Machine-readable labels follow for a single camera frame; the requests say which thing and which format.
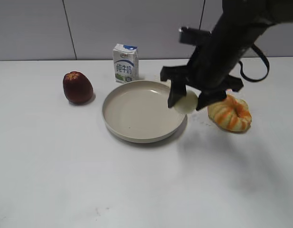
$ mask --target blue label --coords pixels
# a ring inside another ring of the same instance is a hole
[[[135,46],[128,46],[128,45],[123,45],[123,48],[127,49],[127,50],[130,50],[130,51],[133,51],[133,50],[136,50],[138,47],[135,47]]]

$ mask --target gray wall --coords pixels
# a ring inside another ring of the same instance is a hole
[[[74,58],[61,0],[0,0],[0,60]]]
[[[116,43],[139,46],[140,59],[188,58],[193,48],[178,43],[178,28],[212,30],[222,13],[222,0],[205,1],[202,21],[203,0],[64,1],[0,0],[0,60],[111,59]],[[293,56],[293,24],[257,44],[268,56]]]

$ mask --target robotic arm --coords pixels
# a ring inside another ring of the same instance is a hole
[[[169,108],[186,96],[186,86],[201,91],[197,111],[224,100],[227,89],[238,92],[242,80],[229,72],[250,47],[260,51],[254,42],[270,26],[289,22],[293,0],[223,0],[223,14],[212,32],[181,28],[180,42],[196,48],[187,65],[161,70],[161,81],[171,80]]]

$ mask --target beige plate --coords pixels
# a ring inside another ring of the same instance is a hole
[[[167,107],[170,88],[151,81],[134,81],[113,90],[102,115],[107,128],[121,139],[153,143],[172,135],[185,115]]]

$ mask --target white egg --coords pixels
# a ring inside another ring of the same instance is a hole
[[[174,109],[181,114],[192,113],[198,105],[198,97],[193,92],[188,90],[186,96],[182,97],[175,105]]]

